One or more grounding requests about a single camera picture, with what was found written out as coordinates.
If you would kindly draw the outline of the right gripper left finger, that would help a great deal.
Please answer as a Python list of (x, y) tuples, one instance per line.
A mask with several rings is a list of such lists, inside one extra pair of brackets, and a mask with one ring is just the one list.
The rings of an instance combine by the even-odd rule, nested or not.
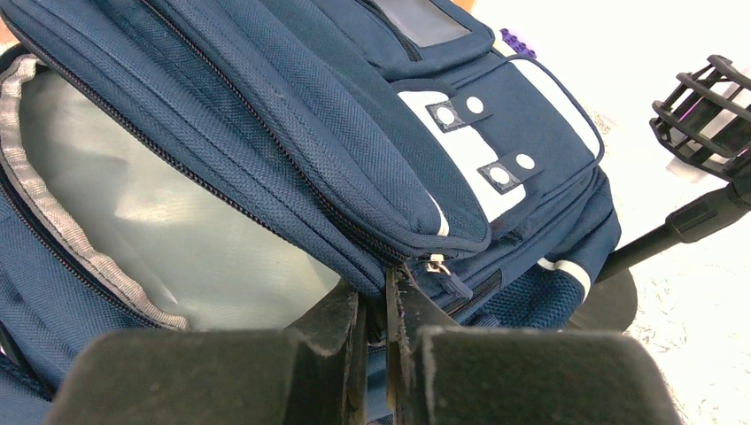
[(123, 331), (76, 359), (49, 424), (362, 424), (362, 298), (337, 285), (284, 329)]

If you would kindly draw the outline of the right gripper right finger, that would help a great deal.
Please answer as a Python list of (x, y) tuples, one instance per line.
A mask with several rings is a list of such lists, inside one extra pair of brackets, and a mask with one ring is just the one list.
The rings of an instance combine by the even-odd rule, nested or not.
[(405, 267), (385, 287), (397, 424), (678, 424), (660, 371), (613, 332), (459, 326)]

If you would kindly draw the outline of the navy blue student backpack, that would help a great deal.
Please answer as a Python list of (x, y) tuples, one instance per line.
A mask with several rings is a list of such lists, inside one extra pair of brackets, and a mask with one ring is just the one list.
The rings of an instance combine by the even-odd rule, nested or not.
[(621, 236), (597, 128), (451, 1), (4, 1), (1, 421), (99, 337), (285, 328), (339, 283), (559, 329)]

